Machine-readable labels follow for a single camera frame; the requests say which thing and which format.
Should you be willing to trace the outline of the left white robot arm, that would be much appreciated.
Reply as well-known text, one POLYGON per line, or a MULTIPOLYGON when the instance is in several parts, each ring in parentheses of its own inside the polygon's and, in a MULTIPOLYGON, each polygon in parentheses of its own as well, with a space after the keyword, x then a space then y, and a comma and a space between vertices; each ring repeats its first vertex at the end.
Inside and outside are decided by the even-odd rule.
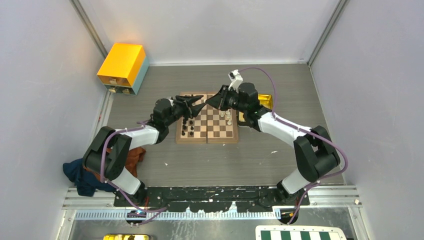
POLYGON ((129 151, 161 143, 169 134, 170 125, 181 118, 199 115, 205 106, 201 99, 202 95, 161 98, 150 118, 139 127, 102 127, 82 158, 83 167, 99 174, 102 182, 125 192, 126 200, 133 206, 141 206, 146 200, 145 185, 125 167, 129 151))

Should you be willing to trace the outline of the wooden chess board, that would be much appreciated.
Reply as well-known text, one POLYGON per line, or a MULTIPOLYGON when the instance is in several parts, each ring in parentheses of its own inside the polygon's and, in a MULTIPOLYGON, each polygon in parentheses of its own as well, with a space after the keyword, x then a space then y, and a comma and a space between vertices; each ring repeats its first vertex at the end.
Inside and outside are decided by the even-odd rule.
POLYGON ((176 124, 177 144, 236 144, 239 142, 237 113, 229 109, 231 119, 226 118, 226 111, 217 110, 209 105, 201 110, 195 118, 181 118, 176 124))

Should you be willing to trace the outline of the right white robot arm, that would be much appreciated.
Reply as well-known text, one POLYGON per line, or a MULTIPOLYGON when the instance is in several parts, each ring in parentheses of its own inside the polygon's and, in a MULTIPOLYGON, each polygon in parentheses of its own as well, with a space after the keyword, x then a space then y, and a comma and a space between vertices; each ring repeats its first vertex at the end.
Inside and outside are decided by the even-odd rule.
POLYGON ((317 181, 335 175, 341 159, 327 130, 318 125, 307 128, 279 117, 272 109, 260 103, 258 92, 252 83, 242 83, 238 90, 223 85, 206 104, 219 110, 235 110, 243 113, 252 129, 270 134, 294 149, 297 168, 276 184, 275 195, 283 205, 291 205, 299 192, 317 181))

